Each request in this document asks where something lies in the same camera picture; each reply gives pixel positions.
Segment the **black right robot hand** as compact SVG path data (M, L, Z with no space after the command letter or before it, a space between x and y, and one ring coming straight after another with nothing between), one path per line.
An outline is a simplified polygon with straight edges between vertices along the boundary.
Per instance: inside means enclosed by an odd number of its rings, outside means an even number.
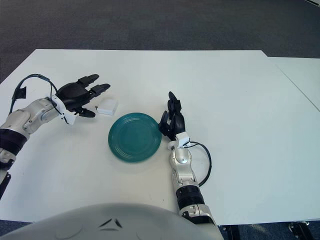
M182 106L180 100L170 91L167 108L162 114L158 123L159 131L171 141L176 139L176 135L186 131L185 119L181 113Z

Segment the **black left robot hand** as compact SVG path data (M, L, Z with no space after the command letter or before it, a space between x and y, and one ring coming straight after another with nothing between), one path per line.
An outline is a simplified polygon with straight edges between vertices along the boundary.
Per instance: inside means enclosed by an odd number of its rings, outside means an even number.
M86 87L98 78L98 74L79 78L76 82L71 82L62 86L57 91L56 96L63 102L68 111L72 113L75 112L76 114L79 114L80 117L94 118L96 114L91 110L83 108L83 106L111 87L110 84L104 83L98 84L87 90Z

